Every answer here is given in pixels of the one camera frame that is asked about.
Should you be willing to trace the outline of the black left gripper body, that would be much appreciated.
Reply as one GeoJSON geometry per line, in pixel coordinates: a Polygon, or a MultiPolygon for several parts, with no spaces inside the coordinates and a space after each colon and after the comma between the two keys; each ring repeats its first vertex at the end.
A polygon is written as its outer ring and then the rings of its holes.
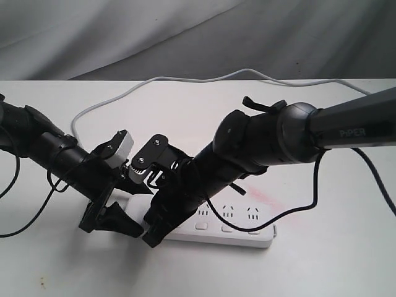
{"type": "Polygon", "coordinates": [[[106,206],[118,180],[125,179],[126,161],[118,168],[110,168],[101,153],[106,144],[88,153],[79,146],[63,153],[63,177],[75,190],[89,199],[79,228],[87,233],[98,230],[98,217],[106,206]]]}

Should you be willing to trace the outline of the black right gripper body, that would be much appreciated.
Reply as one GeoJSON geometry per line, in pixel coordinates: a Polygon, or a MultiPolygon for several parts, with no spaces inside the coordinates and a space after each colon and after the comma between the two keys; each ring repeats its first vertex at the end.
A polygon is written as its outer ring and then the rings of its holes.
{"type": "Polygon", "coordinates": [[[155,182],[158,191],[144,215],[146,223],[182,223],[217,193],[215,157],[187,157],[171,165],[157,161],[153,165],[162,173],[155,182]]]}

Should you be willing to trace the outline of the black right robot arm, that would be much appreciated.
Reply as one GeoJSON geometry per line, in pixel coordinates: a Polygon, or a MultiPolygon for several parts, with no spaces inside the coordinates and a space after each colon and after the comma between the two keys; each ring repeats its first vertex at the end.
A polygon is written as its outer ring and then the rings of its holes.
{"type": "Polygon", "coordinates": [[[257,114],[228,114],[213,140],[196,156],[183,157],[154,195],[142,238],[150,247],[237,179],[259,176],[276,165],[318,166],[332,149],[362,153],[365,147],[395,145],[394,88],[328,108],[285,101],[264,106],[248,97],[243,103],[257,114]]]}

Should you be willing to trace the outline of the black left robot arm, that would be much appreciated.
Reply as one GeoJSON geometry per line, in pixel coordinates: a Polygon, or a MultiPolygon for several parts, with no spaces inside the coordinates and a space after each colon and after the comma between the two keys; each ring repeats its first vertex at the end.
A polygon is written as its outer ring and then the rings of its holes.
{"type": "Polygon", "coordinates": [[[17,107],[1,102],[1,150],[16,158],[29,158],[53,176],[85,196],[89,203],[79,224],[90,233],[112,231],[138,238],[144,229],[118,203],[106,206],[113,190],[130,194],[150,194],[144,184],[128,176],[128,155],[134,141],[126,130],[91,152],[75,137],[65,134],[44,114],[31,106],[17,107]]]}

